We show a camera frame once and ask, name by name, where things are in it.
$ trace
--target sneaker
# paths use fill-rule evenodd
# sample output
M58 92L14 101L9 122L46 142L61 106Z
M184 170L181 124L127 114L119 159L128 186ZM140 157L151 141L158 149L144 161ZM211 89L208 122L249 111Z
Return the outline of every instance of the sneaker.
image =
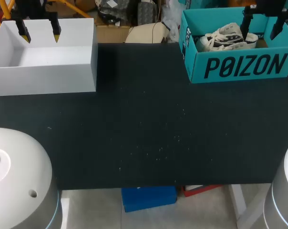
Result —
M258 36L248 33L243 39L240 28L236 23L230 23L214 33L207 33L196 44L199 52L224 51L238 49L254 49Z

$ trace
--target plastic bag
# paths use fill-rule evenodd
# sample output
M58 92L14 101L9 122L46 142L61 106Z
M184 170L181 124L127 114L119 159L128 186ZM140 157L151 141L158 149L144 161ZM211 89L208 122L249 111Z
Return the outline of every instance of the plastic bag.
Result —
M178 0L166 0L166 5L162 6L161 21L170 29L167 36L169 42L178 42L179 40L179 29L183 10L185 10L185 5L179 3Z

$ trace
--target blue box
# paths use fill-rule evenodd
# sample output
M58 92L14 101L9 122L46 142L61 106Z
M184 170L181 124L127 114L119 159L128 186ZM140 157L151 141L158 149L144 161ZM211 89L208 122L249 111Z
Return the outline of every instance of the blue box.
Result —
M241 24L243 7L183 11L179 46L192 83L267 79L288 76L288 25L274 39L277 18L254 15L249 32L263 38L267 48L198 52L195 41L231 22Z
M174 204L177 193L174 186L122 188L125 212Z

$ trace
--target black table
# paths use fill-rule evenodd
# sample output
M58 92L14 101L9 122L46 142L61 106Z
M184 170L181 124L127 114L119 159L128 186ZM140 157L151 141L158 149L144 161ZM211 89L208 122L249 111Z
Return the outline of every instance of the black table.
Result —
M288 148L288 78L190 84L177 44L99 45L96 93L0 97L60 189L271 182Z

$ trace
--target screw hole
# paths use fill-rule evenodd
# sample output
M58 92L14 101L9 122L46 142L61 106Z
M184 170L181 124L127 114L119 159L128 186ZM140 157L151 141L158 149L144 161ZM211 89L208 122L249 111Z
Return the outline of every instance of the screw hole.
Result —
M29 191L29 195L30 195L30 197L33 197L33 198L36 198L37 197L37 192L35 191L35 190L30 190Z

